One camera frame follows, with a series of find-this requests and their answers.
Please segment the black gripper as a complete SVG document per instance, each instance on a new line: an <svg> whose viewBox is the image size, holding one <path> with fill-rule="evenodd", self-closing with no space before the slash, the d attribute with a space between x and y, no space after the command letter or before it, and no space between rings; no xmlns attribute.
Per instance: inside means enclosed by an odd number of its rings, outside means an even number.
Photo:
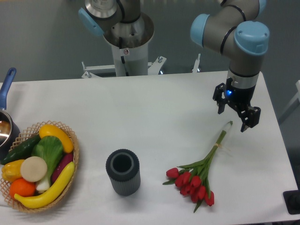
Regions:
<svg viewBox="0 0 300 225"><path fill-rule="evenodd" d="M225 110L225 105L228 104L233 110L238 113L242 120L240 131L244 132L248 128L255 127L260 120L260 107L251 106L251 99L255 90L255 86L247 89L240 89L232 86L233 79L227 78L226 83L221 83L215 87L213 100L218 106L218 114Z"/></svg>

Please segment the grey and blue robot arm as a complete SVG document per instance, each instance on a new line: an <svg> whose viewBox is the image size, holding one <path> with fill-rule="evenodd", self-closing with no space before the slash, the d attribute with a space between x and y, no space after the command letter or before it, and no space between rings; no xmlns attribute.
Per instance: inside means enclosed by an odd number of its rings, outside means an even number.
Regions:
<svg viewBox="0 0 300 225"><path fill-rule="evenodd" d="M213 99L222 113L231 107L242 121L241 130L259 123L261 110L251 105L270 31L256 21L264 0L222 0L216 15L201 14L190 28L197 45L226 56L230 65L225 83L215 88ZM141 11L138 0L87 0L78 11L85 28L111 46L117 76L149 75L148 44L154 24Z"/></svg>

